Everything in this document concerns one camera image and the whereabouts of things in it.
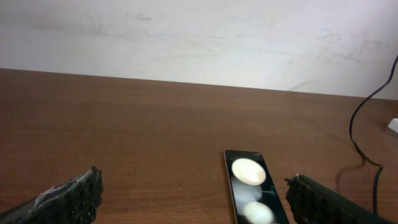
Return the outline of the black flip smartphone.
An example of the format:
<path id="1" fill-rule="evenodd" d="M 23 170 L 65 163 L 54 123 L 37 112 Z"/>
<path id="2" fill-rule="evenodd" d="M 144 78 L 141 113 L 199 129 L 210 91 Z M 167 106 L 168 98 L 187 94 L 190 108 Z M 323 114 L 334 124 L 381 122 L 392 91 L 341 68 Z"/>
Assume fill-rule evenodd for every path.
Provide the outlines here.
<path id="1" fill-rule="evenodd" d="M 224 161 L 237 224 L 289 222 L 261 153 L 226 150 Z"/>

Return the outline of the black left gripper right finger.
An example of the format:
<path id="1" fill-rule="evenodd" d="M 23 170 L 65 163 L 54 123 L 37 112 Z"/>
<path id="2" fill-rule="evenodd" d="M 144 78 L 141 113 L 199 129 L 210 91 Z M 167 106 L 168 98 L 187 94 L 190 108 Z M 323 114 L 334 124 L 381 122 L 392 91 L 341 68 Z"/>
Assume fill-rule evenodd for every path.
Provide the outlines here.
<path id="1" fill-rule="evenodd" d="M 286 178 L 285 199 L 296 223 L 394 224 L 301 174 Z"/>

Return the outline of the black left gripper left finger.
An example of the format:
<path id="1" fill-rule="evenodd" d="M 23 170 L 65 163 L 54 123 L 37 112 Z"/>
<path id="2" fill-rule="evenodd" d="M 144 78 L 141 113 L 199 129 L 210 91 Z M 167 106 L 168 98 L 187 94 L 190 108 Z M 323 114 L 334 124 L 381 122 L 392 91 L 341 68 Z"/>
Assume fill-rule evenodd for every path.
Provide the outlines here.
<path id="1" fill-rule="evenodd" d="M 1 213 L 3 224 L 89 224 L 104 191 L 101 170 L 93 166 L 63 184 Z"/>

